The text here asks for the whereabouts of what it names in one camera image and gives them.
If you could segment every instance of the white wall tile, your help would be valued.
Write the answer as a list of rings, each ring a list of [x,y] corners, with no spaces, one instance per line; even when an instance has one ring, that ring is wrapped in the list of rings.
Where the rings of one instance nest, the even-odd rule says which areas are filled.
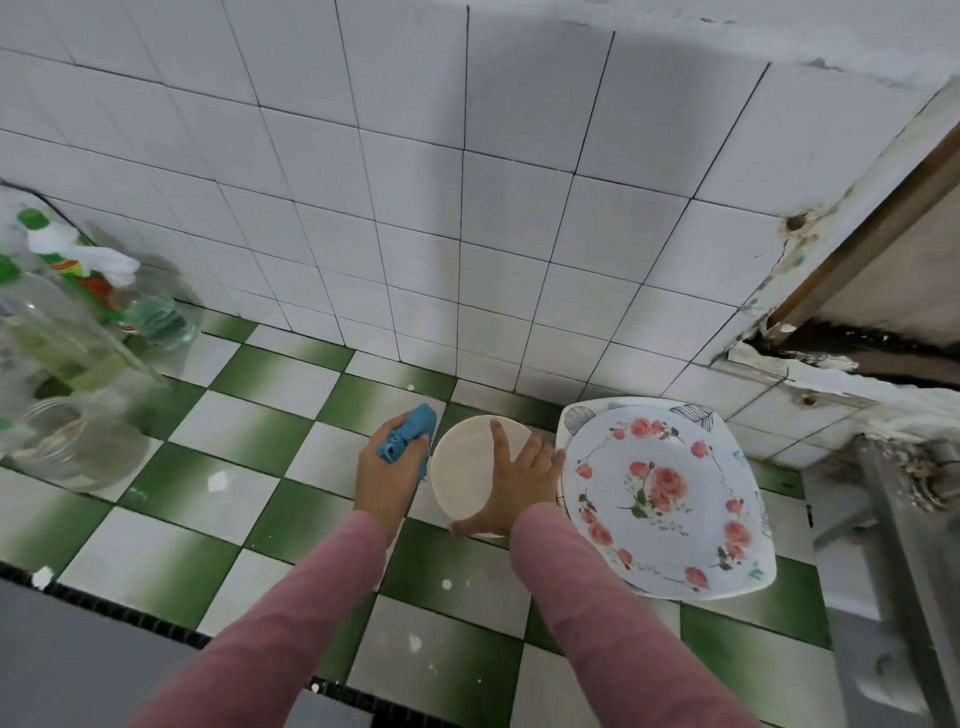
[[[298,263],[315,264],[292,202],[225,184],[220,188],[248,247]]]
[[[394,321],[390,315],[386,285],[333,271],[324,270],[323,276],[326,293],[338,319],[347,318],[393,330]]]
[[[534,324],[523,366],[587,381],[606,348],[603,339]]]
[[[121,0],[39,0],[37,4],[80,65],[160,80]]]
[[[467,148],[573,171],[611,34],[470,10]]]
[[[768,458],[796,442],[792,437],[775,435],[737,423],[727,423],[727,427],[740,449],[751,457]]]
[[[344,334],[344,343],[351,349],[383,356],[387,359],[399,361],[400,354],[396,350],[396,335],[385,328],[377,328],[370,324],[361,324],[358,321],[338,319],[340,331]]]
[[[340,335],[340,327],[337,326],[335,316],[290,303],[281,303],[280,308],[283,309],[291,330],[315,339],[332,341],[334,344],[344,343],[344,337]]]
[[[214,180],[290,197],[260,109],[186,91],[170,95],[200,144]]]
[[[692,196],[764,66],[670,38],[618,35],[577,171]]]
[[[520,376],[516,381],[518,394],[564,405],[578,401],[585,386],[582,381],[548,374],[528,366],[520,368]]]
[[[466,8],[350,0],[339,10],[360,126],[462,148]]]
[[[248,104],[250,77],[219,0],[124,0],[163,82]]]
[[[322,313],[333,313],[317,266],[262,253],[254,255],[278,301]]]
[[[690,364],[667,387],[663,396],[669,400],[702,404],[726,420],[769,388],[769,384]]]
[[[489,387],[513,391],[516,377],[520,372],[519,364],[494,359],[483,354],[457,351],[457,377],[467,381],[477,381]]]
[[[519,364],[530,335],[530,322],[460,306],[457,347],[467,352],[483,352],[497,359]]]
[[[735,310],[721,303],[640,286],[613,341],[689,360],[727,323]]]
[[[460,243],[448,237],[376,224],[387,282],[408,291],[457,301]]]
[[[400,361],[434,372],[443,372],[445,375],[457,374],[456,349],[443,347],[432,341],[404,336],[401,333],[396,335],[396,345],[400,351]]]
[[[262,106],[356,124],[334,0],[226,0]]]
[[[686,200],[577,176],[553,262],[643,283]]]
[[[818,399],[815,404],[800,403],[805,392],[778,384],[741,409],[732,422],[802,440],[855,411],[846,404]]]
[[[376,220],[460,237],[463,152],[361,132]]]
[[[638,288],[628,280],[550,263],[534,321],[610,339]]]
[[[247,245],[216,182],[155,167],[147,172],[180,221],[180,230],[230,245]]]
[[[780,218],[692,200],[646,282],[741,305],[784,252]]]
[[[297,212],[318,265],[362,279],[386,280],[373,220],[300,203]]]
[[[686,362],[610,344],[590,378],[590,384],[631,395],[659,397],[684,369]]]
[[[463,239],[549,260],[570,178],[566,172],[465,153]]]
[[[397,333],[457,346],[457,304],[400,288],[390,289],[390,305]]]
[[[224,286],[255,293],[257,296],[276,297],[257,265],[253,251],[202,237],[195,238],[194,242],[206,257],[217,280]]]
[[[929,97],[853,73],[771,66],[697,197],[773,215],[830,206]]]
[[[460,302],[533,319],[547,264],[464,243],[460,249]]]
[[[263,117],[295,200],[373,217],[356,129],[269,109]]]

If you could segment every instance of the blue cloth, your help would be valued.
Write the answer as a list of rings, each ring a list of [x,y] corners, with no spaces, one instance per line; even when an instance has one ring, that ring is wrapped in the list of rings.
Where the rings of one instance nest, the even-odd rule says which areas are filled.
[[[424,402],[413,410],[403,425],[397,429],[391,430],[387,439],[376,449],[376,454],[386,460],[388,463],[395,463],[400,459],[400,455],[407,449],[407,446],[421,435],[427,435],[431,442],[433,441],[433,430],[437,426],[437,413],[433,407]],[[420,475],[417,482],[426,477],[426,458],[428,452],[423,454],[423,461],[420,463]]]

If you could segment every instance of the floral plate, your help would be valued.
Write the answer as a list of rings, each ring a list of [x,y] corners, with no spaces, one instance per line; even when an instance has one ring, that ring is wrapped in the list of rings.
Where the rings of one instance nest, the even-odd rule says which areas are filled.
[[[698,404],[614,398],[564,410],[558,501],[634,591],[701,600],[777,575],[753,471],[723,421]]]

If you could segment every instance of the pink long-sleeve shirt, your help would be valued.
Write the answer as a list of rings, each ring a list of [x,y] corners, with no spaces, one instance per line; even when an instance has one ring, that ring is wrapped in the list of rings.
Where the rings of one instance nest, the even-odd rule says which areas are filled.
[[[383,529],[354,512],[220,633],[135,728],[282,726],[337,624],[383,573]],[[736,697],[607,567],[559,508],[527,508],[511,564],[604,726],[756,728]]]

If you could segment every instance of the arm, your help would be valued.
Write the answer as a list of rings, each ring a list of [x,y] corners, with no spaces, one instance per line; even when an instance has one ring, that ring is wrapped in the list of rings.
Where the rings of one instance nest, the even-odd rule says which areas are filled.
[[[516,519],[511,563],[604,726],[758,726],[561,510]]]

